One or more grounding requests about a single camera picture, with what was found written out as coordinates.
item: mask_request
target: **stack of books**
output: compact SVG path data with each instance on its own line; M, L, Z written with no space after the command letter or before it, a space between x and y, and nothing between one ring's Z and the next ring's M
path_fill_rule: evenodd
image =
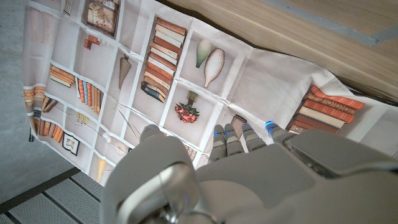
M100 114L101 111L101 90L83 80L78 80L77 89L79 90L79 98L82 103L91 107L95 113Z
M61 143L63 130L61 127L51 123L50 121L41 120L40 128L37 134L41 136L51 136L55 141Z
M24 90L25 105L33 106L33 102L35 101L43 102L44 91L45 87L42 86L36 86L30 90Z
M337 134L345 123L354 120L355 111L364 105L342 96L328 96L312 85L287 130L300 134L310 129L321 129Z
M42 112L44 113L49 112L57 103L58 103L57 100L51 99L48 96L44 96Z
M69 88L76 83L75 77L73 75L62 70L61 68L55 67L54 65L51 65L50 78Z
M141 89L160 102L164 103L169 94L186 32L183 27L156 19Z

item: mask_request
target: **robotic arm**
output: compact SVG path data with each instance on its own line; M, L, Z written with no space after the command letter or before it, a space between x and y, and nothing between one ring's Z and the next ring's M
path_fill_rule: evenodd
M177 138L147 126L106 183L103 223L398 223L396 160L323 131L265 128L275 144L242 126L244 153L232 125L216 125L194 170Z

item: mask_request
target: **vase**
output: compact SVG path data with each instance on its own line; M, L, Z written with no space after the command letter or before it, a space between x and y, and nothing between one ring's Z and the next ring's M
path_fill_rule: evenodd
M201 40L197 47L197 68L206 60L211 52L211 43L207 40Z
M119 71L119 89L122 88L122 84L127 74L130 71L131 64L128 62L129 56L125 55L120 58L120 71Z
M214 49L208 57L205 64L205 85L208 85L218 77L224 66L224 51L221 49Z

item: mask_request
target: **white vase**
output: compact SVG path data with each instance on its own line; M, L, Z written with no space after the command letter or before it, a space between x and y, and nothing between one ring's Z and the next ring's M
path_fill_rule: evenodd
M208 85L218 77L224 66L224 51L221 49L214 49L210 56L207 58L205 64L205 85Z

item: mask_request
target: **small box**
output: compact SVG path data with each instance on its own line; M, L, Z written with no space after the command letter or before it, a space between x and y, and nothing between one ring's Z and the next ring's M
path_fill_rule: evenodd
M90 42L96 44L96 45L99 45L99 44L100 44L100 41L98 40L98 38L96 38L96 37L94 37L94 36L92 36L92 35L89 35L89 36L88 36L88 40L89 40Z
M88 39L85 39L85 48L91 50L91 42Z

